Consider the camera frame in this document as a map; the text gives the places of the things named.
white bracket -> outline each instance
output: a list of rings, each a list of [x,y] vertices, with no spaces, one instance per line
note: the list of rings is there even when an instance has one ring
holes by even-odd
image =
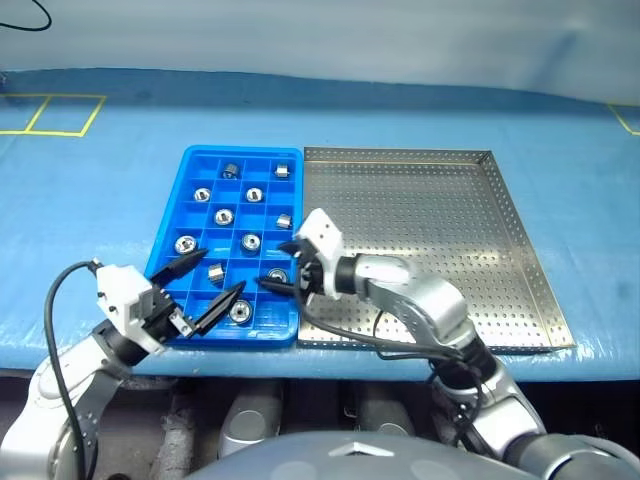
[[[96,271],[98,306],[121,335],[149,353],[164,351],[144,329],[153,311],[153,286],[132,265],[107,265]]]
[[[323,288],[327,297],[338,300],[342,294],[336,292],[336,269],[344,256],[342,232],[321,208],[313,210],[294,235],[296,240],[307,240],[317,250],[316,256],[322,264]]]

gray machinery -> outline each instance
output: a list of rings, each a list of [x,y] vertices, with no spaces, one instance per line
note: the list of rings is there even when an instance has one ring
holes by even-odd
[[[341,232],[320,209],[311,212],[293,242],[280,248],[297,259],[294,282],[271,277],[259,282],[292,295],[303,319],[372,345],[386,359],[429,360],[446,412],[436,419],[443,443],[413,437],[402,408],[375,392],[363,394],[361,431],[277,436],[279,386],[262,382],[232,406],[219,461],[190,478],[640,479],[640,461],[613,442],[546,433],[533,406],[476,334],[464,298],[450,283],[420,272],[404,258],[344,256]],[[50,358],[36,370],[27,404],[0,447],[0,479],[90,478],[100,416],[131,367],[150,353],[160,354],[163,344],[178,335],[206,333],[242,292],[244,282],[223,292],[196,321],[183,314],[163,286],[186,274],[205,253],[185,255],[150,280],[133,267],[97,261],[61,274],[45,304]],[[53,297],[62,280],[83,267],[97,277],[98,304],[107,320],[58,357]],[[307,309],[318,294],[334,299],[357,295],[379,308],[380,315],[388,312],[402,321],[415,343],[377,338],[375,326],[368,336],[327,325]]]

blue plastic tray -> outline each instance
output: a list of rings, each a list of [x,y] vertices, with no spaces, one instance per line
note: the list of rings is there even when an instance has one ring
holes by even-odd
[[[228,163],[238,166],[238,179],[222,178]],[[289,167],[286,179],[274,174],[276,165],[282,163]],[[300,226],[302,182],[303,158],[295,149],[196,145],[185,151],[145,275],[151,276],[176,258],[175,241],[182,235],[191,235],[197,239],[198,247],[208,248],[209,253],[193,272],[167,287],[185,313],[199,317],[216,295],[241,280],[247,281],[242,298],[253,307],[249,322],[237,325],[227,317],[206,336],[188,340],[189,344],[284,346],[295,339],[298,331],[295,302],[262,289],[255,278],[266,275],[272,268],[282,268],[293,278],[293,260],[277,250],[277,246],[290,240]],[[209,202],[193,199],[195,190],[202,187],[211,190]],[[252,187],[264,192],[261,202],[246,200],[245,193]],[[231,225],[223,227],[215,223],[215,212],[221,208],[234,212]],[[276,226],[281,213],[291,215],[290,230]],[[246,254],[241,247],[242,236],[249,232],[262,240],[256,255]],[[216,263],[221,263],[225,270],[223,284],[214,285],[207,277],[209,265]],[[184,342],[187,341],[182,339],[175,343]]]

white wall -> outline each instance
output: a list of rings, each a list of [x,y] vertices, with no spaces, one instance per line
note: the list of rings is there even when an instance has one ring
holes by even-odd
[[[44,0],[0,69],[131,67],[474,85],[640,104],[640,0]],[[0,21],[38,24],[28,0]]]

table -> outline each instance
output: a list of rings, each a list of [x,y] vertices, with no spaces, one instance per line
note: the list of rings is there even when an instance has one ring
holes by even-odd
[[[492,150],[578,344],[503,357],[519,381],[640,378],[640,137],[606,105],[463,87],[137,70],[10,73],[5,92],[53,97],[0,135],[0,369],[45,357],[44,296],[94,256],[143,269],[182,152],[193,144]],[[0,130],[44,97],[0,97]],[[76,274],[55,306],[60,346],[101,320]],[[172,350],[140,374],[420,380],[421,361],[372,352]]]

